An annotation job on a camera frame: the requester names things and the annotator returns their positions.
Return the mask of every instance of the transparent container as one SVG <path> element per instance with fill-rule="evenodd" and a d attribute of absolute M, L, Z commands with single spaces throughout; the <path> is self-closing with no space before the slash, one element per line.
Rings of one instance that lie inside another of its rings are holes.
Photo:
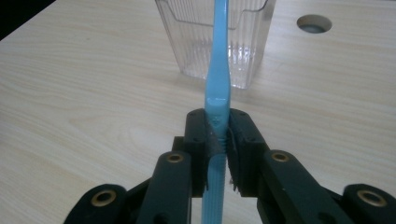
<path fill-rule="evenodd" d="M 206 78 L 214 0 L 155 0 L 182 74 Z M 231 84 L 246 89 L 264 54 L 276 0 L 229 0 Z"/>

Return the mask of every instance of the wooden table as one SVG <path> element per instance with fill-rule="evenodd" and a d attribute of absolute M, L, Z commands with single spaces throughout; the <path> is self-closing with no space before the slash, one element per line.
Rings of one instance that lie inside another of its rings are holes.
<path fill-rule="evenodd" d="M 300 30 L 305 14 L 332 29 Z M 395 22 L 392 1 L 277 0 L 232 107 L 322 186 L 396 196 Z M 87 190 L 149 178 L 204 89 L 179 73 L 154 1 L 56 1 L 0 42 L 0 222 L 62 223 Z M 224 223 L 261 223 L 254 199 L 225 198 Z"/>

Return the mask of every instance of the toothbrush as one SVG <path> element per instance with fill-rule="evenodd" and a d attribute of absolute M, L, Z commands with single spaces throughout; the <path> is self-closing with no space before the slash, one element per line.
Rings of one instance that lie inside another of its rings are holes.
<path fill-rule="evenodd" d="M 228 0 L 215 0 L 212 52 L 205 88 L 205 112 L 224 152 L 215 155 L 209 162 L 208 189 L 203 196 L 202 224 L 220 224 L 222 221 L 225 145 L 231 91 L 227 32 Z"/>

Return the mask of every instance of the blue toothbrush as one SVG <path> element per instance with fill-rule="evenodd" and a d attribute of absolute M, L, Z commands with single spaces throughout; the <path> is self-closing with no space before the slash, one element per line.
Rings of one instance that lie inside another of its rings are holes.
<path fill-rule="evenodd" d="M 230 115 L 227 32 L 228 0 L 215 0 L 212 53 L 205 89 L 205 112 L 224 152 L 214 156 L 209 162 L 207 173 L 209 188 L 203 196 L 203 224 L 220 224 L 222 221 L 226 162 L 225 142 Z"/>

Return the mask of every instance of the clear plastic cup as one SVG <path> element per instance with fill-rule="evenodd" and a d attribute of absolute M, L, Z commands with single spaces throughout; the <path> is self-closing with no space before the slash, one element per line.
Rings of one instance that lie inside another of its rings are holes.
<path fill-rule="evenodd" d="M 206 78 L 214 0 L 155 0 L 182 74 Z M 264 54 L 276 0 L 229 0 L 231 84 L 246 89 Z"/>

